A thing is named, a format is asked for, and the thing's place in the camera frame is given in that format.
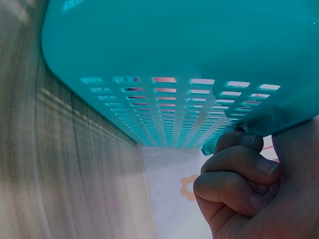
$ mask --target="orange flower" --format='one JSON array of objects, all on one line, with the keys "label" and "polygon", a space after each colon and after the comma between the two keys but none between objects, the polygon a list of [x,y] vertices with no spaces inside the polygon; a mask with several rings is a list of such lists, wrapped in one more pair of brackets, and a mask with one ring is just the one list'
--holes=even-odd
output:
[{"label": "orange flower", "polygon": [[198,178],[199,175],[197,174],[193,174],[189,177],[184,177],[181,180],[181,188],[180,188],[180,194],[183,195],[184,197],[186,197],[188,200],[190,201],[195,201],[195,194],[194,192],[191,192],[187,189],[187,186],[190,183],[195,182],[195,179]]}]

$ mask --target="wood grain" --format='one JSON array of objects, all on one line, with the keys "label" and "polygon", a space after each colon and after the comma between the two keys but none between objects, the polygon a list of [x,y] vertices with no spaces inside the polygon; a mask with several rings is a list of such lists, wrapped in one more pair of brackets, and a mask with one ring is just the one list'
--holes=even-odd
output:
[{"label": "wood grain", "polygon": [[56,79],[47,0],[0,0],[0,239],[157,239],[140,147]]}]

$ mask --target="white surface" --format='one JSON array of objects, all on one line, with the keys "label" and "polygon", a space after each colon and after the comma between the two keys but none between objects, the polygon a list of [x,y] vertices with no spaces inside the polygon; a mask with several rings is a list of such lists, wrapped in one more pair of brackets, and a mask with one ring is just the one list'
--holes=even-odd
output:
[{"label": "white surface", "polygon": [[[262,154],[276,159],[270,137]],[[196,201],[181,195],[182,178],[199,175],[209,156],[200,149],[142,147],[149,194],[159,239],[211,239]]]}]

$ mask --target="teal plastic basket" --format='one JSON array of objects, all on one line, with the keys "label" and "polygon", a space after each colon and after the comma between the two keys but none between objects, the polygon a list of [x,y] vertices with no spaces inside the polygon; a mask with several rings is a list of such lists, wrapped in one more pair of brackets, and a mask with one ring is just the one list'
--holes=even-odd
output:
[{"label": "teal plastic basket", "polygon": [[53,73],[137,142],[210,154],[235,125],[267,136],[319,114],[315,9],[51,0],[42,47]]}]

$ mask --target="human hand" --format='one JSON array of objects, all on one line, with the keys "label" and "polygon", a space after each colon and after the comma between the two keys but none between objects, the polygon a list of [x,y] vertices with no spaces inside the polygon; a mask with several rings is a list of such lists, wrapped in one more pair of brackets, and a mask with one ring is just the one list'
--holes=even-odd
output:
[{"label": "human hand", "polygon": [[218,140],[194,182],[214,239],[319,238],[319,118],[273,143],[280,164],[260,155],[261,136],[240,127]]}]

